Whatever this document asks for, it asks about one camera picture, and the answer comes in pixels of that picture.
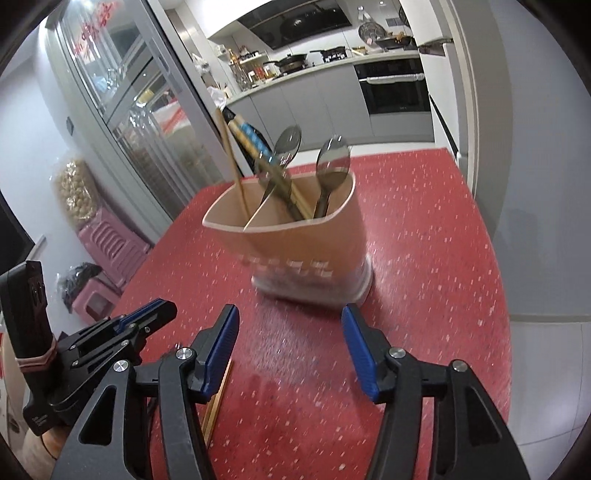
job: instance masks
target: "chopstick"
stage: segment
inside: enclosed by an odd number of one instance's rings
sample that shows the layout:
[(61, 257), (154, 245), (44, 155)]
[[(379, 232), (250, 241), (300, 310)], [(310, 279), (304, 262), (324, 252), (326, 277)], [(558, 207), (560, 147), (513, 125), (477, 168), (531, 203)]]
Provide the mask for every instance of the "chopstick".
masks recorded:
[[(283, 178), (280, 168), (276, 165), (271, 165), (264, 158), (260, 158), (261, 153), (256, 149), (256, 147), (248, 139), (244, 132), (240, 130), (240, 127), (238, 126), (238, 123), (235, 120), (231, 120), (228, 123), (228, 127), (230, 128), (230, 131), (232, 132), (232, 135), (234, 135), (236, 140), (238, 140), (238, 142), (242, 144), (242, 146), (246, 149), (248, 154), (255, 160), (258, 167), (261, 170), (269, 173), (275, 185), (279, 186), (279, 188), (285, 191), (287, 196), (289, 188), (285, 185), (286, 180)], [(301, 212), (304, 219), (310, 220), (314, 218), (314, 211), (310, 207), (310, 204), (304, 198), (300, 189), (293, 182), (291, 182), (291, 201)]]
[(216, 108), (216, 117), (218, 122), (217, 127), (219, 128), (220, 134), (222, 135), (223, 149), (226, 151), (228, 161), (230, 162), (230, 168), (232, 169), (232, 173), (234, 174), (234, 184), (238, 189), (238, 196), (240, 198), (242, 213), (244, 214), (244, 217), (248, 222), (251, 219), (251, 214), (248, 211), (248, 205), (246, 204), (246, 197), (244, 196), (244, 186), (242, 185), (242, 182), (240, 180), (238, 164), (236, 163), (236, 158), (234, 157), (234, 152), (232, 151), (232, 146), (230, 145), (228, 130), (226, 128), (226, 121), (224, 120), (223, 113), (219, 108)]
[(226, 388), (226, 383), (230, 375), (230, 370), (232, 369), (232, 363), (232, 359), (230, 359), (230, 361), (228, 362), (228, 366), (226, 367), (226, 372), (223, 375), (222, 383), (220, 384), (220, 389), (208, 402), (205, 415), (203, 416), (201, 430), (203, 432), (203, 440), (205, 441), (206, 448), (209, 447), (209, 442), (212, 439), (213, 429), (216, 425), (217, 414), (219, 413), (220, 404), (222, 402), (224, 390)]

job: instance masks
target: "oven handle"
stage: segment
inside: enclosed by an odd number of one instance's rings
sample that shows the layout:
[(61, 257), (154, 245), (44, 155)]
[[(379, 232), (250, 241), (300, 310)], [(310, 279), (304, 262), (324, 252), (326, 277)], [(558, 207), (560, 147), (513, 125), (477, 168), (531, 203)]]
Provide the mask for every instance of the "oven handle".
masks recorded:
[(412, 73), (409, 75), (387, 75), (384, 77), (367, 77), (364, 79), (359, 79), (359, 81), (366, 82), (369, 85), (387, 85), (389, 83), (418, 82), (424, 79), (424, 73)]

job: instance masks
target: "frying pan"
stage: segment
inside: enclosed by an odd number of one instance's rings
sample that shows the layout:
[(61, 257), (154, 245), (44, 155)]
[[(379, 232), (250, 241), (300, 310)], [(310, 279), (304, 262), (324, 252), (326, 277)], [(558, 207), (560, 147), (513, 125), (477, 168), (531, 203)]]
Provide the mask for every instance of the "frying pan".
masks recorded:
[(287, 57), (283, 57), (281, 60), (271, 60), (266, 61), (264, 64), (272, 63), (279, 67), (281, 73), (289, 73), (294, 70), (300, 70), (305, 65), (306, 57), (308, 56), (307, 53), (299, 53), (297, 55), (288, 55)]

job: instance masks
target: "oven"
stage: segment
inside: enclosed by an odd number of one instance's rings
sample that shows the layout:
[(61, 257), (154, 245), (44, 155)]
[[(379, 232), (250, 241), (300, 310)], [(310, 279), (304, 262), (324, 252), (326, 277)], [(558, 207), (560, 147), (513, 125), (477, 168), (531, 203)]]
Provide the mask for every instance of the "oven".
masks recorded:
[(370, 115), (431, 111), (420, 59), (362, 63), (355, 72)]

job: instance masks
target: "pink stool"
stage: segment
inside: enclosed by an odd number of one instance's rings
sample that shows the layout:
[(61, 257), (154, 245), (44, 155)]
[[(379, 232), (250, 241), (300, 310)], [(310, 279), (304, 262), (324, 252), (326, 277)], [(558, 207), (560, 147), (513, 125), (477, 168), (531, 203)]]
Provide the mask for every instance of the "pink stool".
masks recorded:
[(103, 282), (91, 278), (72, 303), (72, 309), (85, 322), (92, 324), (109, 316), (120, 299)]
[(123, 291), (146, 259), (150, 246), (115, 215), (101, 207), (78, 232), (78, 238), (97, 265)]

